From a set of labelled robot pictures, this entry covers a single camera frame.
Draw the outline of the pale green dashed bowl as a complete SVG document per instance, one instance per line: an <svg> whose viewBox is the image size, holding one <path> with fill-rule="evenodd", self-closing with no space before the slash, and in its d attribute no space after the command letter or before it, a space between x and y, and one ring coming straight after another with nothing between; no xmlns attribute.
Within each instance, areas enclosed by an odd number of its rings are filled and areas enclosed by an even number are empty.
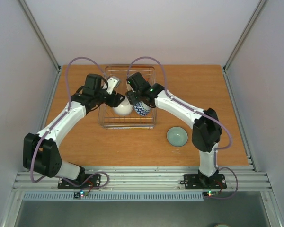
<svg viewBox="0 0 284 227"><path fill-rule="evenodd" d="M167 141L175 147L182 147L188 141L188 133L182 127L172 127L167 131Z"/></svg>

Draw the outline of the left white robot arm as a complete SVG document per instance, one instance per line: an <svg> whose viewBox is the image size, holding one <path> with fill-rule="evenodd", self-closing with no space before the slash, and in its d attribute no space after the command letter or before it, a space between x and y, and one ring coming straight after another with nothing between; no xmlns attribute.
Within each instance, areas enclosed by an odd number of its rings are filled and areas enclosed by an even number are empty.
<svg viewBox="0 0 284 227"><path fill-rule="evenodd" d="M85 84L77 89L62 112L36 134L24 137L23 167L30 173L37 172L46 177L69 179L74 188L85 185L86 177L78 165L62 160L59 146L70 130L89 112L102 104L118 107L125 96L117 93L120 80L105 79L97 74L88 74Z"/></svg>

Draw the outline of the plain white bowl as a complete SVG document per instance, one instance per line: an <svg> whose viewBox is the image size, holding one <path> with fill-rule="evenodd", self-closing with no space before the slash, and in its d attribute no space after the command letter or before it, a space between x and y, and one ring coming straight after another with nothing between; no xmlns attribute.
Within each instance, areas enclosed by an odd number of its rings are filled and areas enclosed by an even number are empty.
<svg viewBox="0 0 284 227"><path fill-rule="evenodd" d="M113 111L119 116L128 116L133 110L133 106L129 103L128 99L125 98L125 103L118 107L113 107Z"/></svg>

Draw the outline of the blue patterned bowl red inside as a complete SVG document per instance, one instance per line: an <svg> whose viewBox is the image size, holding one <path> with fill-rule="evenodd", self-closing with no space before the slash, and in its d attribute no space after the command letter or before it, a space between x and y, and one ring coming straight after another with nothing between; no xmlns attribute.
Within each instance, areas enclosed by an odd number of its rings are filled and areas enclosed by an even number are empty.
<svg viewBox="0 0 284 227"><path fill-rule="evenodd" d="M140 101L133 105L134 110L141 117L145 117L149 114L151 108L147 106L144 102Z"/></svg>

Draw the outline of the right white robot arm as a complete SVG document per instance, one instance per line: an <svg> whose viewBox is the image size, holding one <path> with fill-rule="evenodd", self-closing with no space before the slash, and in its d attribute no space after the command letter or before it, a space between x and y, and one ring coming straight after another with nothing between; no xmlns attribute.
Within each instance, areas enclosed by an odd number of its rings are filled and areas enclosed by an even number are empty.
<svg viewBox="0 0 284 227"><path fill-rule="evenodd" d="M203 189L214 185L219 174L216 151L222 134L216 111L196 108L177 99L158 83L151 86L139 72L128 76L126 82L130 86L126 97L131 104L142 103L150 108L164 110L192 129L192 143L200 157L198 182Z"/></svg>

